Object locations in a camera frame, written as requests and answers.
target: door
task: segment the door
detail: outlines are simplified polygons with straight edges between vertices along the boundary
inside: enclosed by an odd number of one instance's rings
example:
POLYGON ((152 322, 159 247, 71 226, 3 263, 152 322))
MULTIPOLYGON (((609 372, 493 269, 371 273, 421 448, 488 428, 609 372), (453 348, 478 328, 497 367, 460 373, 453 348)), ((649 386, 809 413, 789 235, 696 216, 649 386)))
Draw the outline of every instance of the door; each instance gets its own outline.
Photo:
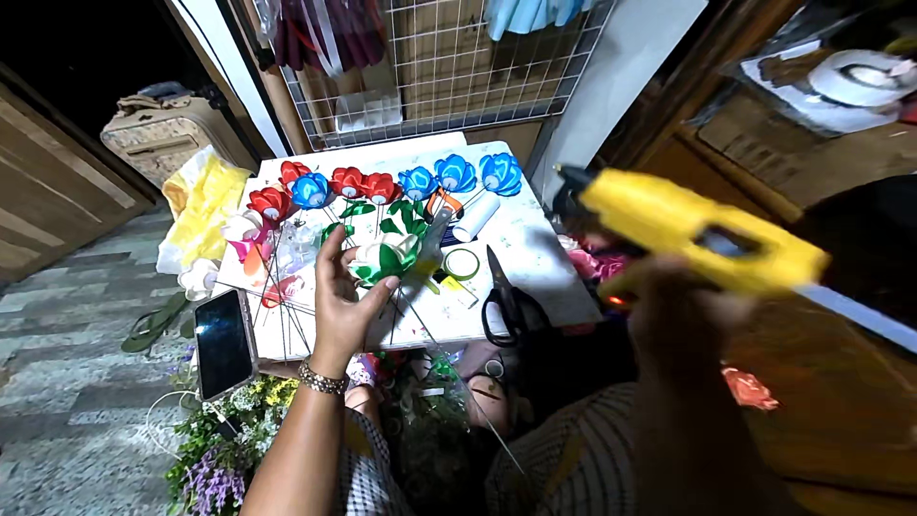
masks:
POLYGON ((22 279, 151 203, 0 84, 0 282, 22 279))

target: bracelet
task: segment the bracelet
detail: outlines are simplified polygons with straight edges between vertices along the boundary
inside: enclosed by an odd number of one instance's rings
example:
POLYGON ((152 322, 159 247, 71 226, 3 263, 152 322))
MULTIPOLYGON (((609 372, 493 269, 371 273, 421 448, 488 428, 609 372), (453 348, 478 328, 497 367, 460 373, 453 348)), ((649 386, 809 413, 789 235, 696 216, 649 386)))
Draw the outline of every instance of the bracelet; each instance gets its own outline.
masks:
POLYGON ((312 369, 309 369, 309 361, 303 360, 299 365, 299 381, 303 383, 306 387, 311 388, 312 390, 317 390, 318 392, 324 392, 325 394, 344 394, 347 390, 350 378, 344 376, 343 378, 336 380, 334 378, 328 378, 327 376, 321 376, 312 369))

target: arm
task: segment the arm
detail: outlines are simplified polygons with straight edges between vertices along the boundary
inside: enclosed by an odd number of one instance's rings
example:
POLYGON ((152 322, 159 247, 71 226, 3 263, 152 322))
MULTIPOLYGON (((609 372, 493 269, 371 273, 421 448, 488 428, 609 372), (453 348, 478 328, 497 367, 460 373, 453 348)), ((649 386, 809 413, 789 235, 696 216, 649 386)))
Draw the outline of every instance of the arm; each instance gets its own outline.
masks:
MULTIPOLYGON (((315 261, 315 351, 310 368, 343 378, 350 357, 366 339, 370 321, 385 304, 398 278, 380 281, 360 301, 353 298, 347 263, 356 248, 341 252, 344 228, 336 228, 315 261)), ((241 516, 328 514, 334 504, 344 397, 300 386, 277 438, 264 456, 241 516)))
POLYGON ((676 260, 656 260, 644 276, 630 321, 641 511, 805 514, 761 460, 720 374, 728 330, 750 301, 701 289, 676 260))

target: suitcase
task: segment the suitcase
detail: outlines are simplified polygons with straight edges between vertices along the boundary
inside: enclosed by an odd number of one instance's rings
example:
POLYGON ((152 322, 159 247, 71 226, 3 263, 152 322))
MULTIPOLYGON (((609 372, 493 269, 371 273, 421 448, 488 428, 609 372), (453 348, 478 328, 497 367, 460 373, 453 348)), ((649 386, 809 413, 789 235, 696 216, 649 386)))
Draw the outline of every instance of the suitcase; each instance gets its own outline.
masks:
POLYGON ((102 129, 102 143, 157 188, 207 145, 235 166, 258 171, 223 114, 204 98, 160 102, 133 95, 118 104, 121 110, 102 129))

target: person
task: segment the person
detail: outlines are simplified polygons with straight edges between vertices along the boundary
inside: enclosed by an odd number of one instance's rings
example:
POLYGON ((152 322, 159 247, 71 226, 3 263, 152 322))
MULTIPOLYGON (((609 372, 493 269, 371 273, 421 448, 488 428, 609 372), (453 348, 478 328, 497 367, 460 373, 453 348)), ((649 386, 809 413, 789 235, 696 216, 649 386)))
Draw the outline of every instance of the person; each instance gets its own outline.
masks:
MULTIPOLYGON (((315 265, 316 342, 307 366, 330 379, 345 378, 370 321, 399 285, 384 278, 353 301, 346 264, 355 249, 341 252, 344 238, 343 228, 332 232, 315 265)), ((638 381, 560 410, 511 443, 512 456, 500 452, 485 480, 491 514, 806 513, 764 465, 720 374, 720 351, 751 302, 707 289, 677 258, 651 260, 639 268, 629 320, 638 381)), ((507 433, 499 386, 477 376, 471 387, 481 407, 471 421, 486 416, 507 433), (481 391, 489 396, 478 398, 481 391)), ((371 399, 365 388, 342 397, 300 385, 242 516, 412 514, 388 469, 371 399)))

